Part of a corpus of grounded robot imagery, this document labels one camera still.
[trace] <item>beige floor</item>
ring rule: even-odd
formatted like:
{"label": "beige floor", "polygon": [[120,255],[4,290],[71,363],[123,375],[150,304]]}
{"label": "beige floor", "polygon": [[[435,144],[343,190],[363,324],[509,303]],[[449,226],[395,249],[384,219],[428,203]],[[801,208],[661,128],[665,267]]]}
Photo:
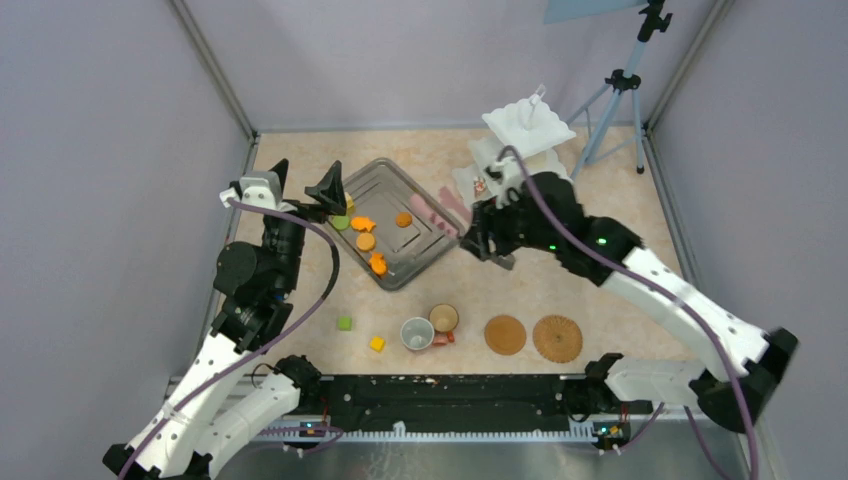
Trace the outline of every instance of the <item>beige floor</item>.
{"label": "beige floor", "polygon": [[[585,130],[577,132],[577,138],[556,149],[569,171],[586,142]],[[255,169],[267,170],[288,158],[286,196],[305,199],[303,188],[317,182],[332,161],[341,160],[347,176],[374,158],[388,157],[431,194],[443,185],[455,191],[451,169],[472,162],[466,143],[488,134],[487,130],[269,134],[262,136]],[[611,129],[605,145],[614,145],[626,135],[623,129]],[[578,199],[588,213],[611,216],[629,226],[677,271],[650,172],[635,173],[635,155],[635,147],[626,147],[585,168],[576,182]],[[236,237],[259,243],[261,231],[260,217],[245,214]],[[335,290],[312,318],[269,352],[269,360],[305,354],[324,373],[580,373],[587,361],[605,352],[652,359],[690,356],[640,311],[569,274],[549,254],[522,250],[516,257],[516,268],[507,272],[454,249],[404,289],[389,293],[342,251]],[[327,245],[307,234],[299,285],[291,297],[295,309],[290,322],[318,298],[330,268]],[[438,303],[451,303],[459,310],[457,342],[417,354],[407,351],[398,338],[400,325],[409,317],[426,316]],[[583,332],[583,351],[567,364],[545,360],[532,343],[535,323],[554,313],[574,319]],[[514,356],[495,354],[483,339],[486,322],[499,314],[515,316],[527,330],[528,342]],[[336,330],[340,315],[353,317],[353,331]],[[368,348],[373,336],[387,340],[382,353]]]}

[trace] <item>round woven placemat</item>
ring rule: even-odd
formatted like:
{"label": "round woven placemat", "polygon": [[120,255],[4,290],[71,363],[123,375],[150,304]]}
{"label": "round woven placemat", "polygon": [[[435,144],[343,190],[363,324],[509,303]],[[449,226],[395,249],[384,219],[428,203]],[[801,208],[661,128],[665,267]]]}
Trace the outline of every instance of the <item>round woven placemat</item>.
{"label": "round woven placemat", "polygon": [[583,334],[574,320],[562,315],[548,315],[533,327],[533,344],[548,360],[566,363],[580,355]]}

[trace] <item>green block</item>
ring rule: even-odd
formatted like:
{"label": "green block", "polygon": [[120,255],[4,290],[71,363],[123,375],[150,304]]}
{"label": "green block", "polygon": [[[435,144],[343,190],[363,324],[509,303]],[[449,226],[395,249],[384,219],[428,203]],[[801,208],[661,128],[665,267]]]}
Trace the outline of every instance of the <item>green block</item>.
{"label": "green block", "polygon": [[350,317],[339,317],[339,330],[349,332],[353,328],[353,320]]}

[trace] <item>yellow block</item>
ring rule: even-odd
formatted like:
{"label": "yellow block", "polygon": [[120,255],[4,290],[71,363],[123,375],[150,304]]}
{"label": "yellow block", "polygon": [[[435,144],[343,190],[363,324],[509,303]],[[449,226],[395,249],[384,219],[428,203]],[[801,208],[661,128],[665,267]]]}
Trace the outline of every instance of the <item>yellow block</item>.
{"label": "yellow block", "polygon": [[353,213],[353,197],[347,192],[345,192],[345,202],[347,202],[347,213],[350,215]]}
{"label": "yellow block", "polygon": [[371,350],[374,350],[375,352],[382,352],[383,347],[386,346],[386,341],[381,337],[374,337],[371,339],[371,344],[369,346],[371,347]]}

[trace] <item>silver baking tray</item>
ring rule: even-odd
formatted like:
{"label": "silver baking tray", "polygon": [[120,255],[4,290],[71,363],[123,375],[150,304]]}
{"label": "silver baking tray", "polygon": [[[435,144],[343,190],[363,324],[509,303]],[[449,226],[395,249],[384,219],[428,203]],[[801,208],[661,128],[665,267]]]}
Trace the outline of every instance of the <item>silver baking tray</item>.
{"label": "silver baking tray", "polygon": [[[378,158],[351,174],[344,180],[344,189],[353,197],[355,210],[351,219],[364,216],[377,224],[371,232],[377,238],[373,251],[385,256],[389,272],[381,278],[371,270],[368,259],[372,252],[356,248],[359,232],[353,228],[339,232],[329,224],[325,228],[383,290],[401,289],[459,243],[411,208],[414,194],[420,195],[460,236],[465,233],[453,215],[388,158]],[[412,225],[400,228],[395,224],[395,217],[401,212],[412,215]]]}

